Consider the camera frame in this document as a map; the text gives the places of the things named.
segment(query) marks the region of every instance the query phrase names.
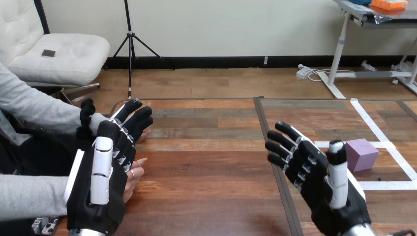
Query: gray sleeve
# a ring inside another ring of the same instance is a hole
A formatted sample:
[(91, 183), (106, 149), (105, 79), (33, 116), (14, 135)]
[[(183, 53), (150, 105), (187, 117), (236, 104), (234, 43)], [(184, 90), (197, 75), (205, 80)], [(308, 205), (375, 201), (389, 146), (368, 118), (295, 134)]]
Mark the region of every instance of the gray sleeve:
[[(81, 126), (80, 108), (31, 88), (1, 63), (0, 108), (17, 118), (64, 133), (74, 133)], [(100, 122), (107, 119), (98, 113), (91, 118), (94, 133)]]
[(0, 221), (66, 215), (68, 177), (0, 175)]

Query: black tripod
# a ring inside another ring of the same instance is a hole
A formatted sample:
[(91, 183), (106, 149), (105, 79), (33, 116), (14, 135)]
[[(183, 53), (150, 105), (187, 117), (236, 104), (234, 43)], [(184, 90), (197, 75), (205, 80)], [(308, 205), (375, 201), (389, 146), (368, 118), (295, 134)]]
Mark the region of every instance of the black tripod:
[[(127, 28), (129, 30), (129, 32), (126, 34), (126, 38), (121, 43), (119, 49), (114, 54), (113, 58), (115, 58), (117, 56), (120, 49), (123, 47), (124, 43), (129, 39), (129, 89), (128, 89), (128, 96), (129, 96), (129, 99), (130, 99), (131, 98), (131, 92), (132, 92), (132, 83), (131, 83), (132, 71), (133, 71), (133, 69), (132, 69), (132, 57), (133, 57), (133, 62), (135, 62), (136, 59), (137, 59), (136, 56), (135, 56), (135, 48), (133, 47), (133, 38), (135, 38), (140, 43), (142, 43), (142, 45), (144, 45), (149, 51), (151, 51), (153, 54), (155, 54), (155, 56), (158, 59), (163, 59), (163, 58), (160, 55), (158, 55), (158, 53), (156, 53), (154, 50), (152, 50), (152, 48), (150, 48), (148, 45), (146, 45), (144, 42), (142, 42), (142, 40), (140, 40), (135, 35), (135, 33), (132, 32), (132, 27), (130, 26), (129, 6), (127, 5), (127, 0), (124, 0), (124, 8), (126, 10)], [(172, 68), (172, 70), (175, 70), (174, 65), (172, 65), (171, 62), (169, 62), (169, 64), (170, 64), (170, 67)]]

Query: white wall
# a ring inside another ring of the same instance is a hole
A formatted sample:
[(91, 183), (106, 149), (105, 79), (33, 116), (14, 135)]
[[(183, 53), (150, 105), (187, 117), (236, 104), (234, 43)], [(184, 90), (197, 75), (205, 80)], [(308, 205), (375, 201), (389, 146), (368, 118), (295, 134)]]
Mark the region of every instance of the white wall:
[[(100, 35), (111, 55), (125, 38), (123, 0), (42, 2), (51, 32)], [(129, 7), (133, 31), (166, 57), (333, 55), (343, 24), (332, 0), (130, 0)], [(344, 54), (399, 55), (415, 36), (351, 24)]]

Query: smartphone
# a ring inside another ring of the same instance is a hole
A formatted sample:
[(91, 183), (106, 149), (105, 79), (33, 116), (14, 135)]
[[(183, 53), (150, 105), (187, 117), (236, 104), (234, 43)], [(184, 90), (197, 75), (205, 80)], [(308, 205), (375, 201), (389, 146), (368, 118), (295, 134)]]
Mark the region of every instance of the smartphone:
[(55, 57), (55, 51), (51, 51), (51, 50), (43, 50), (42, 56), (45, 58), (53, 58)]

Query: chair cushion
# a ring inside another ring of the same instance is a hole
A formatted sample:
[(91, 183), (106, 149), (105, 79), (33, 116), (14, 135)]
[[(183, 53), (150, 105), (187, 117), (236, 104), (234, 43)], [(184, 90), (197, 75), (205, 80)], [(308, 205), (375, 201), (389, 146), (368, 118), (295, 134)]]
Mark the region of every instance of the chair cushion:
[(0, 62), (8, 65), (43, 35), (33, 0), (0, 0)]
[[(55, 51), (55, 57), (42, 57), (45, 49)], [(109, 42), (99, 36), (46, 34), (7, 67), (25, 82), (82, 86), (89, 84), (100, 73), (109, 50)]]

